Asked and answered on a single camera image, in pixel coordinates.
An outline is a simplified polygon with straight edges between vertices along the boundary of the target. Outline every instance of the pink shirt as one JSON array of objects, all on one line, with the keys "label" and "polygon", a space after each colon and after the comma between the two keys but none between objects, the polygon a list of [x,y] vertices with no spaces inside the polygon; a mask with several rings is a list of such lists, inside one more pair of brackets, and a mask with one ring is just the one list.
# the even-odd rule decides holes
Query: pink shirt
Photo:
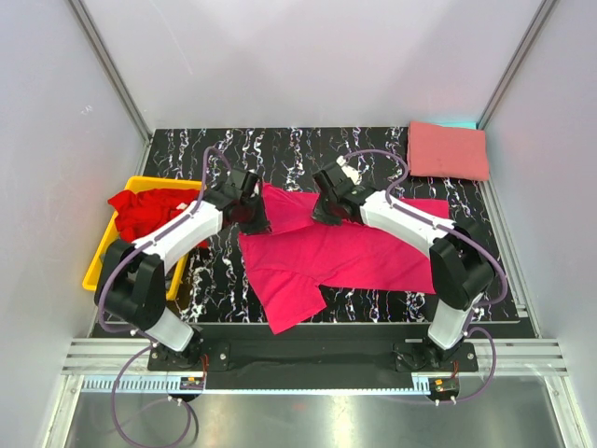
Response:
[{"label": "pink shirt", "polygon": [[[266,184],[263,198],[271,234],[239,235],[249,283],[274,334],[326,307],[320,285],[434,292],[431,266],[421,252],[384,231],[350,222],[336,227],[313,221],[317,197]],[[404,202],[450,217],[446,201]]]}]

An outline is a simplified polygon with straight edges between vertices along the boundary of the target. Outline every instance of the red cloth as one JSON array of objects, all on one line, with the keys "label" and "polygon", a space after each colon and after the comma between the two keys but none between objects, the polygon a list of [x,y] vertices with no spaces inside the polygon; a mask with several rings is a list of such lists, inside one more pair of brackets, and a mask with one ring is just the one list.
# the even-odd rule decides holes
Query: red cloth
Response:
[{"label": "red cloth", "polygon": [[407,158],[411,175],[489,180],[484,131],[413,121]]},{"label": "red cloth", "polygon": [[180,215],[185,208],[179,205],[189,205],[198,194],[196,189],[149,189],[136,194],[125,189],[108,203],[118,212],[115,223],[120,238],[131,243]]},{"label": "red cloth", "polygon": [[[434,292],[431,266],[422,253],[384,231],[313,221],[317,196],[265,185],[272,233],[239,236],[249,283],[275,334],[326,307],[320,285]],[[450,216],[446,201],[404,202],[437,217]]]}]

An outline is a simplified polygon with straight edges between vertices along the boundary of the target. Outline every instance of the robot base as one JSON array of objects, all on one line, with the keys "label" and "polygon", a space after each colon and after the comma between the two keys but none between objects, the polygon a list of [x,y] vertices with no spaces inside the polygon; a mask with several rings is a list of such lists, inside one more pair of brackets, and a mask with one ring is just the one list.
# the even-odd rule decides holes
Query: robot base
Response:
[{"label": "robot base", "polygon": [[479,371],[475,346],[462,343],[443,359],[430,356],[425,343],[395,343],[396,370],[403,373],[414,371],[454,372],[454,361],[458,371]]},{"label": "robot base", "polygon": [[209,360],[208,371],[226,371],[229,364],[230,344],[226,341],[197,341],[189,347],[190,352],[196,352],[191,357],[183,357],[181,353],[170,350],[160,344],[152,348],[149,354],[147,369],[149,371],[201,371],[200,356],[207,355]]}]

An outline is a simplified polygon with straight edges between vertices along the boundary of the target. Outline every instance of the cable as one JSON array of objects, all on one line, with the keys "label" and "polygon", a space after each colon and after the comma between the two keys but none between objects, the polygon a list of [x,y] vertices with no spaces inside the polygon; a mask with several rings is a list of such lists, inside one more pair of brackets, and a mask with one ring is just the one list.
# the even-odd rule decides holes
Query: cable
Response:
[{"label": "cable", "polygon": [[458,361],[454,361],[454,371],[451,373],[450,379],[456,378],[456,375],[458,374],[458,369],[459,369],[458,364],[459,364]]},{"label": "cable", "polygon": [[[207,162],[208,162],[208,159],[209,159],[210,152],[213,152],[213,151],[226,164],[226,167],[228,168],[228,170],[231,171],[230,163],[229,163],[228,159],[226,159],[226,157],[224,156],[224,154],[222,154],[215,147],[208,147],[208,148],[205,149],[205,151],[203,153],[203,166],[202,166],[202,172],[201,172],[201,187],[200,187],[197,199],[195,201],[195,204],[190,209],[190,214],[185,215],[183,218],[181,218],[181,219],[173,222],[164,231],[162,231],[161,233],[159,233],[158,235],[156,235],[156,238],[154,239],[154,241],[148,241],[148,242],[144,243],[143,245],[140,245],[139,247],[136,247],[128,256],[126,256],[124,259],[122,259],[122,261],[117,265],[116,269],[108,276],[108,278],[107,278],[107,280],[106,280],[106,282],[104,284],[104,287],[102,288],[102,292],[100,294],[100,299],[98,300],[98,321],[99,321],[100,326],[102,327],[102,329],[104,329],[105,331],[110,332],[110,333],[116,333],[116,332],[128,331],[128,330],[134,329],[133,326],[127,326],[125,329],[123,329],[121,327],[119,327],[118,329],[115,329],[115,328],[109,326],[105,322],[105,317],[104,317],[104,311],[105,311],[105,309],[104,308],[105,308],[105,300],[107,298],[107,294],[108,294],[109,290],[112,288],[112,286],[114,285],[114,281],[116,280],[116,278],[118,277],[118,275],[125,269],[125,267],[137,255],[139,255],[141,252],[143,252],[144,250],[146,250],[148,247],[150,247],[151,245],[153,245],[156,242],[158,242],[159,240],[161,240],[163,237],[165,237],[168,233],[170,233],[174,229],[176,229],[179,226],[181,226],[185,221],[187,221],[187,219],[190,218],[190,215],[195,214],[199,210],[199,207],[200,207],[200,204],[201,204],[201,200],[203,199],[203,193],[205,192],[205,181],[206,181],[206,178],[207,178]],[[141,334],[143,334],[144,336],[146,336],[150,341],[153,342],[152,338],[148,337],[142,331],[139,331],[139,332]],[[122,367],[122,369],[118,373],[116,381],[114,382],[114,385],[112,386],[112,393],[111,393],[111,396],[110,396],[111,397],[110,399],[111,399],[112,422],[114,423],[114,428],[115,428],[116,432],[119,434],[119,436],[124,441],[126,441],[130,445],[135,446],[137,448],[152,448],[152,447],[149,447],[147,445],[143,445],[143,444],[137,443],[136,441],[133,441],[124,432],[124,430],[122,428],[122,425],[118,421],[118,417],[117,417],[117,414],[116,414],[116,389],[118,387],[118,383],[120,381],[120,378],[122,377],[122,375],[124,374],[124,372],[131,366],[131,364],[139,356],[141,356],[143,353],[145,353],[146,351],[148,351],[150,349],[151,349],[151,345],[149,345],[148,347],[146,347],[143,350],[141,350],[139,353],[137,353],[136,355],[134,355],[131,359],[129,359],[126,362],[126,364]],[[209,365],[208,364],[209,361],[206,359],[205,362],[203,362],[203,359],[201,359],[201,363],[203,363],[203,371],[206,372],[206,370],[207,370],[206,363],[207,363],[207,365]],[[158,402],[162,402],[164,400],[170,400],[170,398],[159,399],[157,401],[149,403],[137,415],[139,415],[140,413],[143,413],[147,409],[149,409],[149,408],[153,407],[154,405],[158,404]],[[178,444],[188,434],[188,430],[190,429],[191,418],[193,418],[195,420],[195,422],[197,423],[197,428],[198,428],[197,431],[199,431],[199,420],[197,419],[197,416],[195,415],[193,409],[185,401],[182,401],[181,399],[178,401],[178,403],[182,403],[185,406],[185,408],[187,409],[187,425],[185,427],[185,430],[183,431],[183,434],[176,441],[174,441],[173,443],[171,443],[169,445],[164,445],[163,447],[160,447],[160,448],[174,448],[174,447],[178,446]],[[124,425],[126,425],[130,421],[131,421],[131,419],[127,420]]]},{"label": "cable", "polygon": [[211,152],[215,152],[216,156],[218,156],[224,162],[224,164],[226,164],[226,167],[228,168],[229,171],[232,170],[232,168],[230,166],[230,162],[224,156],[224,154],[222,154],[219,151],[219,149],[217,149],[215,147],[208,147],[205,149],[205,151],[203,152],[203,167],[202,167],[202,172],[201,172],[201,186],[200,186],[200,190],[199,190],[197,199],[195,200],[195,205],[193,205],[193,207],[190,209],[190,214],[184,215],[181,219],[173,222],[164,231],[162,231],[161,233],[156,235],[156,238],[154,239],[154,241],[148,241],[148,242],[144,243],[143,245],[136,247],[128,256],[126,256],[117,265],[116,269],[114,271],[112,271],[112,273],[108,276],[107,280],[105,281],[104,287],[102,288],[102,293],[100,294],[100,299],[98,300],[97,307],[98,307],[98,321],[100,323],[100,327],[102,327],[102,329],[104,329],[106,332],[120,333],[122,331],[130,331],[132,329],[135,329],[133,326],[125,326],[124,328],[122,326],[118,326],[118,328],[114,328],[105,322],[104,308],[105,308],[105,299],[107,298],[108,292],[112,288],[112,285],[114,285],[114,281],[116,280],[116,277],[118,277],[120,275],[120,273],[124,270],[124,268],[137,255],[139,255],[141,252],[146,250],[148,247],[150,247],[151,245],[153,245],[156,242],[158,242],[159,240],[161,240],[163,237],[165,237],[168,233],[170,233],[174,229],[181,226],[184,222],[186,222],[190,218],[190,215],[193,215],[194,213],[197,212],[197,210],[199,210],[199,206],[203,199],[203,193],[205,192],[205,180],[207,178],[207,162],[209,160],[209,155]]},{"label": "cable", "polygon": [[470,336],[473,333],[476,333],[477,331],[480,331],[481,333],[483,333],[485,335],[485,337],[489,341],[489,345],[492,348],[492,367],[489,370],[489,376],[487,377],[487,380],[481,386],[481,388],[477,392],[475,392],[474,394],[471,394],[471,395],[469,395],[467,397],[464,397],[462,399],[458,399],[459,402],[466,403],[467,401],[475,399],[476,397],[478,397],[479,395],[481,395],[485,391],[485,389],[487,389],[487,387],[489,387],[489,384],[493,381],[493,377],[495,376],[495,368],[497,367],[497,351],[495,350],[495,342],[493,341],[492,335],[489,334],[489,331],[487,331],[486,329],[483,329],[482,327],[473,327],[468,332],[468,336]]},{"label": "cable", "polygon": [[[151,401],[150,403],[146,404],[143,408],[141,408],[138,412],[136,412],[135,414],[133,414],[132,416],[130,416],[129,418],[127,418],[124,422],[120,422],[120,427],[124,428],[125,426],[127,426],[130,422],[136,420],[137,418],[139,418],[139,416],[143,413],[145,413],[146,411],[148,411],[151,408],[154,408],[155,406],[165,403],[166,401],[171,401],[169,398],[163,398],[163,399],[156,399],[154,401]],[[100,428],[100,425],[97,423],[97,417],[95,414],[95,407],[94,406],[90,406],[90,421],[91,424],[93,425],[93,427],[95,428],[95,430],[103,435],[108,435],[108,434],[112,434],[114,432],[117,432],[115,427],[112,427],[110,429],[102,429]],[[195,423],[195,435],[193,436],[193,439],[196,440],[197,437],[199,436],[199,418],[197,417],[197,414],[195,413],[195,410],[191,407],[190,408],[191,412],[192,412],[192,417],[193,417],[193,421]]]},{"label": "cable", "polygon": [[[176,439],[174,442],[172,442],[172,443],[170,443],[168,445],[162,445],[160,447],[152,447],[152,446],[149,446],[149,445],[143,445],[142,443],[137,443],[136,441],[134,441],[133,439],[131,439],[124,432],[124,429],[122,428],[122,424],[118,421],[118,417],[117,417],[117,414],[116,414],[116,389],[118,388],[118,384],[120,383],[120,378],[122,378],[122,375],[124,374],[124,372],[131,366],[131,364],[139,356],[141,356],[143,353],[145,353],[145,352],[147,352],[149,350],[151,350],[151,345],[145,347],[143,350],[141,350],[136,355],[134,355],[131,359],[129,359],[126,362],[126,364],[122,367],[122,369],[120,370],[120,372],[118,373],[118,375],[116,377],[116,381],[112,385],[112,392],[110,393],[110,407],[111,407],[111,413],[112,413],[112,423],[114,424],[114,428],[115,428],[116,432],[119,434],[119,436],[125,442],[127,442],[128,444],[130,444],[131,446],[134,446],[136,448],[175,448],[187,436],[188,431],[190,430],[190,421],[191,421],[191,418],[192,418],[192,414],[194,414],[193,409],[185,401],[182,401],[181,399],[179,399],[177,401],[179,404],[184,405],[185,409],[187,410],[187,424],[185,426],[185,430],[183,431],[183,433],[181,434],[181,436],[178,439]],[[158,401],[163,401],[163,400],[170,401],[170,399],[171,398],[169,397],[167,399],[160,399]],[[145,406],[144,410],[146,411],[147,409],[149,409],[150,407],[152,407],[153,404],[154,403],[150,403],[151,406],[150,405]]]},{"label": "cable", "polygon": [[461,399],[454,399],[453,401],[429,401],[428,399],[425,401],[413,401],[410,399],[399,399],[397,397],[391,397],[392,401],[397,401],[399,403],[404,403],[404,404],[414,404],[414,405],[445,405],[445,404],[457,404],[457,403],[466,403],[468,401],[471,401],[472,399],[476,399],[478,398],[483,392],[485,392],[485,390],[487,389],[487,387],[489,387],[489,384],[493,381],[493,377],[495,376],[495,369],[497,367],[497,351],[495,349],[495,342],[493,341],[492,335],[489,333],[489,331],[487,331],[486,329],[483,329],[482,327],[473,327],[472,329],[470,329],[470,331],[468,332],[468,336],[470,336],[471,334],[474,334],[476,332],[481,332],[485,335],[485,337],[487,338],[487,340],[489,341],[489,345],[492,348],[492,366],[490,367],[489,370],[489,376],[487,377],[487,380],[485,381],[485,383],[483,383],[483,385],[480,387],[480,389],[471,394],[468,395],[466,397],[462,397]]},{"label": "cable", "polygon": [[205,378],[207,377],[207,367],[209,366],[209,357],[207,354],[201,355],[201,365],[203,367],[203,375],[201,377],[201,383],[199,385],[185,385],[183,386],[185,389],[193,389],[193,390],[205,390]]},{"label": "cable", "polygon": [[[398,163],[398,165],[400,165],[400,167],[402,168],[402,173],[401,173],[400,177],[397,180],[395,180],[394,182],[392,182],[385,191],[386,201],[392,207],[394,207],[396,210],[398,210],[410,217],[414,217],[415,219],[418,219],[425,224],[434,226],[434,222],[431,219],[422,217],[422,216],[418,215],[417,213],[410,211],[408,208],[400,206],[399,201],[398,201],[398,203],[392,201],[392,194],[391,194],[392,190],[394,188],[396,188],[401,182],[403,182],[404,179],[406,179],[409,174],[408,165],[402,160],[401,157],[399,157],[396,154],[393,154],[389,151],[386,151],[384,149],[362,149],[362,150],[358,150],[358,151],[350,152],[350,153],[346,154],[344,156],[344,159],[349,160],[350,158],[355,157],[359,154],[369,154],[369,153],[382,154],[387,157],[390,157],[391,159],[394,159]],[[450,235],[455,236],[456,238],[460,239],[461,241],[465,242],[466,244],[470,245],[475,250],[477,250],[487,261],[489,261],[489,263],[492,265],[493,269],[495,270],[495,273],[499,277],[501,289],[500,289],[500,294],[498,295],[498,297],[496,299],[492,299],[489,301],[479,301],[478,303],[476,303],[476,306],[477,307],[490,306],[490,305],[495,305],[495,304],[499,303],[500,301],[502,301],[507,295],[507,277],[506,277],[506,273],[504,272],[504,270],[502,269],[500,264],[497,262],[497,260],[493,257],[493,255],[490,254],[489,251],[487,249],[485,249],[485,247],[483,247],[476,241],[470,239],[466,235],[460,233],[459,231],[456,231],[455,229],[451,229],[442,224],[438,224],[437,228],[442,231],[445,231],[446,233],[449,233]],[[473,316],[474,316],[474,312],[471,310],[471,313],[466,318],[465,324],[463,325],[463,331],[466,331],[466,329],[468,328],[468,326],[470,325],[470,323],[473,319]]]}]

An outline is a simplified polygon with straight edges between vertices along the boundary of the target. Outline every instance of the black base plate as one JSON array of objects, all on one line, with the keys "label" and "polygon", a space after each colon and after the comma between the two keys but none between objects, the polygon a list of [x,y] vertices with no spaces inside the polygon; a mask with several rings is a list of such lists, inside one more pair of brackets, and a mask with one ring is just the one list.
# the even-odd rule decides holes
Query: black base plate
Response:
[{"label": "black base plate", "polygon": [[[201,345],[201,354],[209,359],[208,371],[226,371],[230,359],[230,344],[228,341],[204,341]],[[165,357],[159,349],[152,348],[147,362],[149,371],[201,371],[201,362],[188,367],[181,367],[173,357]]]},{"label": "black base plate", "polygon": [[[401,355],[411,355],[420,347],[421,343],[395,343],[394,353],[396,354],[396,370],[404,373],[413,372],[412,369],[409,369],[401,363],[397,357]],[[479,371],[477,354],[475,353],[475,346],[472,343],[463,343],[451,357],[441,362],[439,367],[434,368],[431,365],[425,365],[418,369],[418,371],[453,372],[454,361],[458,361],[458,371]]]}]

